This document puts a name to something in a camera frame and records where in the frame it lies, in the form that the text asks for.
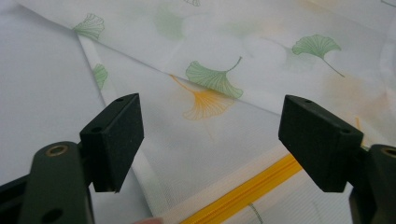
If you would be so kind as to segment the white leaf-print mesh laundry bag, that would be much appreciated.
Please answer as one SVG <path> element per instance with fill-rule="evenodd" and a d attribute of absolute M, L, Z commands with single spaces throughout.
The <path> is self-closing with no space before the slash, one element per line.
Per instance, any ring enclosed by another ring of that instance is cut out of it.
<path fill-rule="evenodd" d="M 292 94 L 396 145 L 396 0 L 18 0 L 140 96 L 133 169 L 165 224 L 351 224 L 280 143 Z"/>

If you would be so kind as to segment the light blue table mat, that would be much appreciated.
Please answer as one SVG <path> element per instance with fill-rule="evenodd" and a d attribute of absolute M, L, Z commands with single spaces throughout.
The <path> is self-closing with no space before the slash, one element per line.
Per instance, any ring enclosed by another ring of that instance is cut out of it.
<path fill-rule="evenodd" d="M 105 107 L 77 35 L 16 0 L 0 0 L 0 186 L 35 153 L 79 131 Z"/>

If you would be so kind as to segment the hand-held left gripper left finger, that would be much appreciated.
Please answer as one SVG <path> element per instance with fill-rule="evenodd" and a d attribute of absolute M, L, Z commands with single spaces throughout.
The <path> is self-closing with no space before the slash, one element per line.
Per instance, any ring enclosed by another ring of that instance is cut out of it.
<path fill-rule="evenodd" d="M 88 123 L 80 153 L 96 192 L 119 192 L 144 139 L 138 93 L 116 99 Z"/>

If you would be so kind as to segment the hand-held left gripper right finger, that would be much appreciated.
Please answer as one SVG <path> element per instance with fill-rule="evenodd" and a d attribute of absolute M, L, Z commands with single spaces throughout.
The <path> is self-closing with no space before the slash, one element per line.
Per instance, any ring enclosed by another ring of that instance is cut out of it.
<path fill-rule="evenodd" d="M 315 102 L 287 95 L 278 138 L 321 190 L 342 192 L 363 133 Z"/>

